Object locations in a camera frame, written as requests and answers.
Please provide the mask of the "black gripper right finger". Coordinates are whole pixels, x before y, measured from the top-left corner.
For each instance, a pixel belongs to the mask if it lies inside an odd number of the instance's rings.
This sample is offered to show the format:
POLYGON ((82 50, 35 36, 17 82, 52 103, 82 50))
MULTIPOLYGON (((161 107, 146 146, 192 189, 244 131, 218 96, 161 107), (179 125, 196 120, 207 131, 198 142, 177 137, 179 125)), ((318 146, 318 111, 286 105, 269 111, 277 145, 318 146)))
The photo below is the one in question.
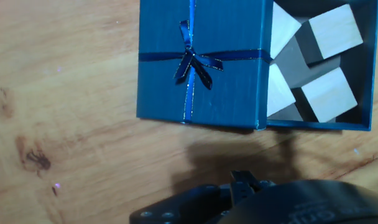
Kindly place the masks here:
POLYGON ((250 171, 241 171, 243 182, 246 188, 241 190, 241 198, 248 198, 255 193, 275 186, 275 183, 270 180, 257 180, 250 171))

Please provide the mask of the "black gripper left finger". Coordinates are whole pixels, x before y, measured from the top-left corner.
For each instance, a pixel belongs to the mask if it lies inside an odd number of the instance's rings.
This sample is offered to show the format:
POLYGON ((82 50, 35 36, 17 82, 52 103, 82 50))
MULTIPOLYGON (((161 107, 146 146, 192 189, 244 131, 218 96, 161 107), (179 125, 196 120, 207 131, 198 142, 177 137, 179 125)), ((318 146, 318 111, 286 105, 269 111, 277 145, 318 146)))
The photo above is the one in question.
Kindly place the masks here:
POLYGON ((130 224, 218 223, 232 209, 231 186, 204 184, 132 212, 130 224))

